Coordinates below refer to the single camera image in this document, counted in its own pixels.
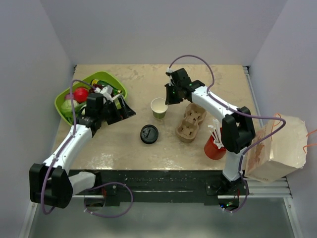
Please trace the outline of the green paper coffee cup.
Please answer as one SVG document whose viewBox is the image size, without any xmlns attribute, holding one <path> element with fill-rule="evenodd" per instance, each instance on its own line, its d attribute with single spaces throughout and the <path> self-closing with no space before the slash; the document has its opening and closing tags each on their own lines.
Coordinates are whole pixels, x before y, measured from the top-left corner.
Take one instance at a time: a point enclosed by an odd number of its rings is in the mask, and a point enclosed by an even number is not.
<svg viewBox="0 0 317 238">
<path fill-rule="evenodd" d="M 151 110 L 155 119 L 163 119 L 167 109 L 168 105 L 165 104 L 164 98 L 155 98 L 151 101 Z"/>
</svg>

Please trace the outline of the black plastic cup lid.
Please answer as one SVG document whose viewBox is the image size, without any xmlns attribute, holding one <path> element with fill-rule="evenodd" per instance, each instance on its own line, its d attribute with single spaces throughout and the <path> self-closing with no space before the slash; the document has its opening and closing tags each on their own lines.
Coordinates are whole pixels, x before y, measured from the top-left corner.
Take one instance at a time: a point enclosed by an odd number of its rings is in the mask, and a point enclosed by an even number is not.
<svg viewBox="0 0 317 238">
<path fill-rule="evenodd" d="M 142 127 L 140 131 L 141 141 L 145 144 L 153 144 L 157 141 L 159 137 L 158 129 L 152 125 L 148 124 Z"/>
</svg>

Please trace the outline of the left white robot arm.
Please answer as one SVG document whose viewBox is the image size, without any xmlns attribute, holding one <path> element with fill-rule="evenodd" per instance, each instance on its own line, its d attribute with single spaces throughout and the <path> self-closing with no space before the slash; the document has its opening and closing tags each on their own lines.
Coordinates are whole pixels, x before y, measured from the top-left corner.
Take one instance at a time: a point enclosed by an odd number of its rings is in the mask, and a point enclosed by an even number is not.
<svg viewBox="0 0 317 238">
<path fill-rule="evenodd" d="M 88 96 L 84 115 L 79 114 L 68 136 L 41 164 L 29 170 L 30 200 L 43 206 L 65 208 L 74 195 L 85 190 L 98 194 L 103 188 L 93 172 L 70 176 L 70 168 L 83 146 L 90 141 L 103 122 L 108 125 L 136 115 L 122 95 L 108 99 L 102 93 Z"/>
</svg>

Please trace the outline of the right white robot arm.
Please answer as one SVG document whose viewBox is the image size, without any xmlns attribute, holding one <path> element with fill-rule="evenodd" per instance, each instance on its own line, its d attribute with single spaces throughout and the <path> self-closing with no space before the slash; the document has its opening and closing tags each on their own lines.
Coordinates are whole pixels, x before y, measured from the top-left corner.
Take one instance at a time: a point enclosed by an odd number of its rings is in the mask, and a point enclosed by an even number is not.
<svg viewBox="0 0 317 238">
<path fill-rule="evenodd" d="M 227 152 L 222 170 L 224 180 L 220 188 L 227 195 L 233 194 L 238 189 L 237 180 L 242 174 L 242 154 L 255 138 L 250 110 L 226 102 L 201 81 L 192 81 L 184 68 L 175 71 L 168 68 L 166 75 L 170 79 L 165 85 L 167 105 L 187 100 L 202 107 L 221 122 L 221 141 Z"/>
</svg>

